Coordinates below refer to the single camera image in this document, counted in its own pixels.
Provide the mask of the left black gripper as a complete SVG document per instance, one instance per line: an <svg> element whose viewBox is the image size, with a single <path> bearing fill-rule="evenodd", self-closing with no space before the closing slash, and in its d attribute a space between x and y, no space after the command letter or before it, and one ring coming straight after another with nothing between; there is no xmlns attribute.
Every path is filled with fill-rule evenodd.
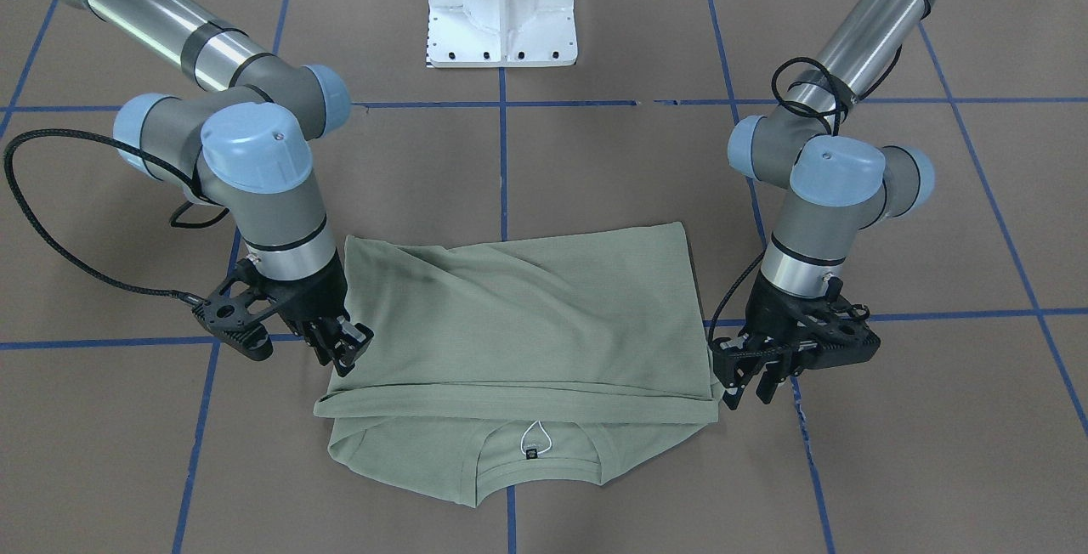
<svg viewBox="0 0 1088 554"><path fill-rule="evenodd" d="M772 403L778 387L804 370L867 364L881 338L867 325L870 311L841 295L842 282L832 275L826 294L792 296L759 275L745 308L739 337L710 342L712 372L724 386L724 404L737 410L754 376L756 395Z"/></svg>

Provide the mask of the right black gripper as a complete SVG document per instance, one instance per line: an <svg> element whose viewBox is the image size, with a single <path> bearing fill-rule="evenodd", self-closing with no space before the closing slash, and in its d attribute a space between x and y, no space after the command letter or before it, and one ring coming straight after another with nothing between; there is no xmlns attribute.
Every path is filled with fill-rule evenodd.
<svg viewBox="0 0 1088 554"><path fill-rule="evenodd" d="M292 334L314 349L320 365L332 364L344 377L374 338L373 330L349 321L344 303L348 290L338 258L299 280L267 278L254 260L242 258L209 298L195 303L193 315L207 332L255 361L272 355L263 322L279 315Z"/></svg>

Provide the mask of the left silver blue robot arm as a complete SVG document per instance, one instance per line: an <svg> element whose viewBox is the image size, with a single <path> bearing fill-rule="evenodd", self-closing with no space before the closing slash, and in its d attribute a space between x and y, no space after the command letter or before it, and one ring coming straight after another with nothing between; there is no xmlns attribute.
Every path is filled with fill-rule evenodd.
<svg viewBox="0 0 1088 554"><path fill-rule="evenodd" d="M786 193L745 276L745 325L708 337L724 406L764 404L808 370L866 364L881 348L870 308L848 300L842 272L860 231L922 208L935 167L920 149L846 135L848 116L887 79L912 30L939 0L858 0L818 54L772 72L772 112L738 121L730 167Z"/></svg>

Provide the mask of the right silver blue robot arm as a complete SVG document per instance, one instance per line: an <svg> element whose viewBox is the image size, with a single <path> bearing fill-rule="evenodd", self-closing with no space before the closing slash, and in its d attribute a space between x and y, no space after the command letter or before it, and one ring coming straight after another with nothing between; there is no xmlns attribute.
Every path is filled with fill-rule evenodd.
<svg viewBox="0 0 1088 554"><path fill-rule="evenodd" d="M203 95L140 94L122 106L111 136L54 128L8 141L3 173L30 227L108 285L185 303L207 333L251 360L275 349L264 322L277 315L319 364L348 376L373 334L346 309L349 284L310 148L349 120L345 82L323 65L288 64L193 0L55 1L125 32ZM129 285L86 264L51 236L20 189L14 157L34 139L104 144L148 178L183 190L186 206L217 206L235 221L242 260L206 296Z"/></svg>

